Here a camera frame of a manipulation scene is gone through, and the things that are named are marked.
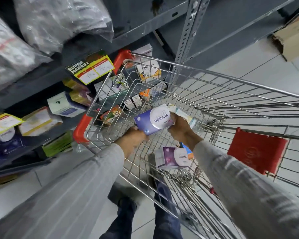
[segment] hand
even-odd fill
[[[191,151],[193,151],[195,145],[203,139],[193,132],[187,120],[183,117],[171,112],[171,118],[175,124],[168,128],[169,133],[175,140],[184,143]]]
[[[124,156],[127,158],[144,140],[147,141],[148,136],[146,136],[143,131],[138,130],[136,127],[130,127],[124,135],[118,138],[114,143],[122,148]]]

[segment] metal wire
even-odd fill
[[[288,147],[277,172],[267,173],[267,176],[299,196],[299,167],[295,165],[299,164],[299,125],[291,124],[291,121],[299,120],[299,95],[208,70],[133,55],[139,58],[139,62],[127,62],[116,76],[117,79],[123,75],[124,86],[128,88],[115,93],[116,80],[109,83],[112,74],[108,74],[88,110],[87,115],[94,118],[86,131],[91,141],[89,148],[96,151],[104,149],[134,125],[133,118],[136,115],[160,104],[174,104],[197,120],[193,130],[198,135],[224,152],[227,152],[237,127],[248,132],[288,139]],[[181,68],[181,73],[173,73],[175,66]],[[155,76],[152,67],[156,67],[161,75]],[[149,69],[148,76],[145,76],[144,69]],[[175,77],[173,83],[170,82],[172,75]],[[175,86],[172,92],[163,86],[153,88],[161,81],[167,86],[180,85]],[[105,88],[107,95],[100,97]],[[148,88],[152,88],[156,95],[147,96],[143,91]],[[126,101],[133,96],[139,96],[141,102],[132,109],[126,109]],[[117,111],[110,123],[104,123],[100,115],[115,106],[124,111]],[[188,168],[156,171],[164,176],[165,185],[171,190],[173,199],[169,202],[177,208],[177,213],[165,207],[161,199],[154,199],[153,193],[158,191],[150,182],[151,178],[156,177],[150,173],[154,168],[149,163],[149,155],[162,146],[178,145],[167,129],[156,132],[126,158],[121,178],[164,211],[179,218],[184,226],[200,238],[244,238],[217,194],[209,193],[212,185],[195,158]]]

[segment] yellow border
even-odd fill
[[[4,116],[11,116],[11,117],[13,117],[13,118],[19,120],[19,123],[15,124],[15,125],[13,125],[13,126],[11,126],[11,127],[9,127],[9,128],[6,128],[6,129],[2,130],[2,131],[0,132],[0,134],[3,133],[3,132],[5,132],[6,130],[9,130],[10,128],[13,128],[14,126],[17,126],[17,125],[19,125],[19,124],[21,124],[21,123],[24,123],[24,120],[20,119],[19,117],[10,115],[10,114],[8,114],[8,113],[3,113],[3,114],[1,114],[1,115],[0,115],[0,118],[1,118],[1,117],[4,117]]]
[[[108,59],[109,62],[111,63],[111,65],[113,66],[113,68],[112,68],[111,70],[109,70],[108,72],[114,70],[114,69],[115,69],[114,64],[112,63],[112,61],[111,61],[111,59],[108,57],[108,55],[106,55],[106,56],[103,56],[102,58],[100,58],[100,59],[98,59],[98,60],[95,60],[95,61],[91,62],[88,66],[84,67],[84,68],[80,71],[80,73],[86,71],[88,68],[91,68],[93,65],[95,65],[95,64],[97,64],[97,63],[99,63],[99,62],[101,62],[101,61],[103,61],[103,60],[105,60],[105,59]],[[85,85],[88,85],[88,84],[90,84],[91,82],[93,82],[93,81],[95,81],[95,80],[97,80],[98,78],[101,77],[101,76],[99,75],[99,73],[96,72],[96,73],[98,74],[98,77],[95,78],[94,80],[91,80],[89,83],[85,83],[85,82],[83,82],[80,78],[77,77],[77,75],[79,75],[80,73],[76,73],[76,74],[74,74],[74,76],[75,76],[77,79],[79,79],[79,80],[80,80],[83,84],[85,84]]]

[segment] forearm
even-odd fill
[[[248,239],[299,238],[299,198],[206,141],[192,150]]]
[[[0,238],[88,238],[123,164],[112,144],[2,218]]]

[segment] person's left hand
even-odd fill
[[[114,143],[119,145],[124,152],[124,156],[128,157],[144,140],[147,141],[148,136],[146,136],[143,131],[138,130],[136,127],[130,127],[124,135],[118,138]]]

